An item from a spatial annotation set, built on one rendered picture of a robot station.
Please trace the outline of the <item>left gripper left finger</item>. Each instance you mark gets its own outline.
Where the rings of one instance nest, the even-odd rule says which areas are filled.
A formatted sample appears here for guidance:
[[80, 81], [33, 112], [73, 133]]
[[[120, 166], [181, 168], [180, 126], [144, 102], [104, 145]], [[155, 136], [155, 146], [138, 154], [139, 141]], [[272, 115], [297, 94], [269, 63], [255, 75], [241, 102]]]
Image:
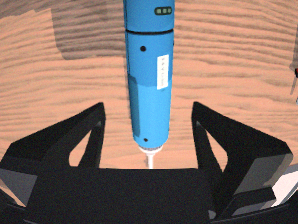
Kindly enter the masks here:
[[4, 156], [70, 165], [70, 153], [91, 131], [78, 166], [99, 168], [105, 124], [104, 103], [98, 102], [70, 118], [12, 142]]

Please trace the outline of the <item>blue electric screwdriver body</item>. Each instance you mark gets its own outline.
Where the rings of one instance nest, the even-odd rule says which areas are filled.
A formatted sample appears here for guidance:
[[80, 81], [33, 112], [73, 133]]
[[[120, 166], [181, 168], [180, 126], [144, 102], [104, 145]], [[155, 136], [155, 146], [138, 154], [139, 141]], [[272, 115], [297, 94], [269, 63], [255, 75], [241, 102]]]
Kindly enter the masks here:
[[169, 136], [175, 0], [123, 0], [123, 9], [132, 135], [153, 169]]

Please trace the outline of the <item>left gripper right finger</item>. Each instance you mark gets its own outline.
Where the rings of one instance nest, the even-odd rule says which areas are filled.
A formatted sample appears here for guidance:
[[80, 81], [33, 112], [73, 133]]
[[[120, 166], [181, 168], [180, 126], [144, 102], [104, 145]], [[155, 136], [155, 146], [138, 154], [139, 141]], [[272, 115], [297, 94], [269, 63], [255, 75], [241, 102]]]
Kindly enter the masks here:
[[[193, 102], [191, 122], [198, 168], [207, 172], [212, 191], [214, 219], [221, 215], [234, 196], [272, 188], [293, 160], [286, 142], [226, 117], [198, 101]], [[227, 153], [224, 172], [206, 131]]]

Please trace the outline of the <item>white shallow tray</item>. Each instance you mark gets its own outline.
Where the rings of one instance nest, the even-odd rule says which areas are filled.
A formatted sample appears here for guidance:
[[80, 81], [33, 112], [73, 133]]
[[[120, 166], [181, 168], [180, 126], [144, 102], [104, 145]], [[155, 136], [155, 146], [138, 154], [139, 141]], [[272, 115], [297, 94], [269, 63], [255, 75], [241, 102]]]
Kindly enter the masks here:
[[277, 201], [271, 207], [285, 203], [298, 189], [298, 164], [288, 167], [272, 189]]

